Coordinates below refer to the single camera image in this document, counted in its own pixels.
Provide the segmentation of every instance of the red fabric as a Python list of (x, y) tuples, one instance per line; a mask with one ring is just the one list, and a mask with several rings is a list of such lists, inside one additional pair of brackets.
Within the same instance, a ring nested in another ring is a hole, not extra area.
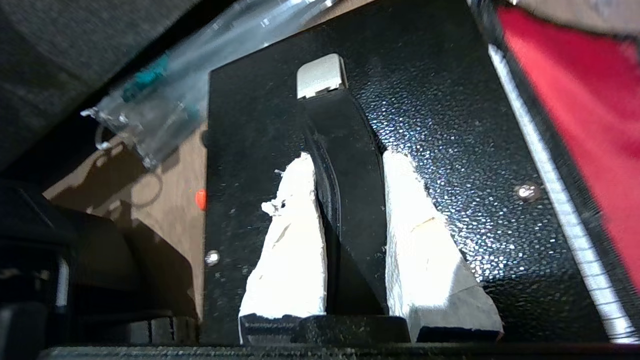
[(635, 43), (498, 12), (508, 47), (546, 109), (640, 289), (640, 64)]

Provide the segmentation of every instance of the black textured metal plate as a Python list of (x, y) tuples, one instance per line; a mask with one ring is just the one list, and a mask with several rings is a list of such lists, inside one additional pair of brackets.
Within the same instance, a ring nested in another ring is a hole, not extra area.
[[(204, 343), (237, 343), (237, 311), (270, 224), (260, 203), (299, 156), (296, 71), (330, 53), (389, 149), (410, 154), (505, 324), (505, 341), (606, 341), (464, 0), (378, 0), (211, 74)], [(384, 286), (384, 279), (372, 286)]]

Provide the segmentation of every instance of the white foam block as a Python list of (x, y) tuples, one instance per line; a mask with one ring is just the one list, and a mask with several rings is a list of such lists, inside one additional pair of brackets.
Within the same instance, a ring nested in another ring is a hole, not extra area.
[(276, 198), (262, 204), (271, 225), (238, 316), (324, 314), (326, 254), (315, 179), (311, 156), (303, 152), (282, 173)]
[(390, 315), (407, 319), (413, 341), (423, 326), (502, 332), (495, 304), (462, 258), (411, 159), (388, 151), (383, 163)]

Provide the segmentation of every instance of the silver screw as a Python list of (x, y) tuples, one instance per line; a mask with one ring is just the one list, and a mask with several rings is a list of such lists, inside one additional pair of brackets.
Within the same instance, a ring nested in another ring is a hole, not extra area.
[(540, 197), (540, 187), (533, 183), (526, 183), (516, 188), (516, 194), (523, 202), (535, 201)]
[(220, 254), (218, 254), (218, 252), (215, 250), (209, 251), (207, 255), (204, 257), (204, 263), (207, 264), (207, 266), (214, 266), (219, 261), (220, 261)]

